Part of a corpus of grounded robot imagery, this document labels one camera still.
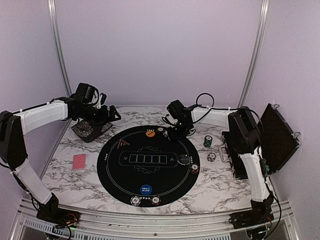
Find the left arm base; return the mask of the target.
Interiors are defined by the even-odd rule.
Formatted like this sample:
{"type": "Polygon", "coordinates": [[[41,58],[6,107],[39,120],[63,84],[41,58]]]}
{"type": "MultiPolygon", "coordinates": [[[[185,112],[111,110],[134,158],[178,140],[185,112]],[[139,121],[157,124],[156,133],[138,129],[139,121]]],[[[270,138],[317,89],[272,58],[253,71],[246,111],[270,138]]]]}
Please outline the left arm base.
{"type": "Polygon", "coordinates": [[[77,227],[80,213],[59,207],[57,199],[46,204],[39,203],[36,217],[40,220],[56,224],[56,228],[77,227]]]}

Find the orange big blind button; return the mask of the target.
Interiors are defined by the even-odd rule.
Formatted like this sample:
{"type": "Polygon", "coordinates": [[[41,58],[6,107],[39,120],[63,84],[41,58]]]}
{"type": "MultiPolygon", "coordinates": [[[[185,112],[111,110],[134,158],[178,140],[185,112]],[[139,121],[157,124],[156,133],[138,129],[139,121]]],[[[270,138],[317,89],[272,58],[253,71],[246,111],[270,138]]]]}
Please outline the orange big blind button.
{"type": "Polygon", "coordinates": [[[152,138],[156,135],[156,132],[154,130],[148,130],[145,135],[149,138],[152,138]]]}

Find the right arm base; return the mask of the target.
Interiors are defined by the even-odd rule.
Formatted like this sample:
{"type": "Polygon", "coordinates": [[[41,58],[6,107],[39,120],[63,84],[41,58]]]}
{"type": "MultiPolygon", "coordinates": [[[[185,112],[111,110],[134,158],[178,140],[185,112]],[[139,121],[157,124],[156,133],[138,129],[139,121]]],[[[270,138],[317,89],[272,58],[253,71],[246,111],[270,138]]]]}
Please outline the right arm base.
{"type": "Polygon", "coordinates": [[[254,227],[261,224],[273,225],[274,215],[269,208],[253,208],[250,210],[234,212],[230,215],[228,222],[234,229],[254,227]]]}

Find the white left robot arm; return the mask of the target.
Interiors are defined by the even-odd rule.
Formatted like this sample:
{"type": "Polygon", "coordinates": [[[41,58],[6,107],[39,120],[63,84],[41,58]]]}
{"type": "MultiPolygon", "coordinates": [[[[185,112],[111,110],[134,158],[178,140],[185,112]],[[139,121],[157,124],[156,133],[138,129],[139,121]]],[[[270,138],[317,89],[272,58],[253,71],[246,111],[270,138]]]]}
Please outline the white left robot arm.
{"type": "Polygon", "coordinates": [[[87,83],[80,83],[70,96],[54,98],[46,103],[0,114],[0,157],[12,175],[29,194],[45,206],[44,215],[53,223],[63,219],[57,198],[44,185],[28,160],[26,135],[55,122],[73,120],[75,134],[90,143],[121,120],[114,105],[107,106],[107,95],[87,83]]]}

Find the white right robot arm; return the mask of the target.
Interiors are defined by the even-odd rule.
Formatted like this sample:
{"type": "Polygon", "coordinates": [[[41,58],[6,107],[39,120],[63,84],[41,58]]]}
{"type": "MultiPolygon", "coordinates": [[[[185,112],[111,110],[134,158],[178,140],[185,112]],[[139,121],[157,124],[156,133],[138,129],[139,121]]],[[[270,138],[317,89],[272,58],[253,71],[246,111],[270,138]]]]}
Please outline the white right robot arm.
{"type": "Polygon", "coordinates": [[[270,190],[268,171],[262,158],[261,142],[264,136],[259,116],[246,106],[240,108],[215,108],[195,103],[184,106],[179,100],[167,106],[168,114],[162,120],[170,126],[166,129],[171,141],[187,137],[196,123],[225,128],[229,135],[229,147],[241,158],[251,187],[251,209],[247,219],[258,224],[267,216],[267,208],[274,202],[270,190]]]}

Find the red triangular all-in marker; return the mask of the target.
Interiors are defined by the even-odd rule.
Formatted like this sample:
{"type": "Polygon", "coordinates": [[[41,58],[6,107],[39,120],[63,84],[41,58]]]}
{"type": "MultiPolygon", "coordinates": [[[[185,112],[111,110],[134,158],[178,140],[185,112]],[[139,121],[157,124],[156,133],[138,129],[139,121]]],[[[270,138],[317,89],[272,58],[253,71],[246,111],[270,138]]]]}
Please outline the red triangular all-in marker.
{"type": "Polygon", "coordinates": [[[120,139],[117,145],[117,149],[121,149],[128,146],[130,146],[130,144],[127,141],[120,139]]]}

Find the black dealer button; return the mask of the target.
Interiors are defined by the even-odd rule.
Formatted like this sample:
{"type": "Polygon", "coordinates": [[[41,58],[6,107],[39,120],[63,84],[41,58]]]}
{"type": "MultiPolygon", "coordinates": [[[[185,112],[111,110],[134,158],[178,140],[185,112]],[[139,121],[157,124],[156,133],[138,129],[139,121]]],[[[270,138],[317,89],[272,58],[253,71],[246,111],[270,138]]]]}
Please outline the black dealer button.
{"type": "Polygon", "coordinates": [[[182,166],[188,166],[191,162],[190,157],[187,154],[179,155],[177,162],[182,166]]]}

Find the blue small blind button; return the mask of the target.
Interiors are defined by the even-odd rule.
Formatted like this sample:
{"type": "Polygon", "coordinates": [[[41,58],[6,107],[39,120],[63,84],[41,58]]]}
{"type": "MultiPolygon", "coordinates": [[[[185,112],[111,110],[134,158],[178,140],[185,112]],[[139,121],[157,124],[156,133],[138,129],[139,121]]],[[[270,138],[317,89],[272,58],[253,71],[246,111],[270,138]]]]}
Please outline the blue small blind button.
{"type": "Polygon", "coordinates": [[[153,189],[150,185],[144,184],[140,187],[140,193],[144,196],[148,196],[152,193],[153,189]]]}

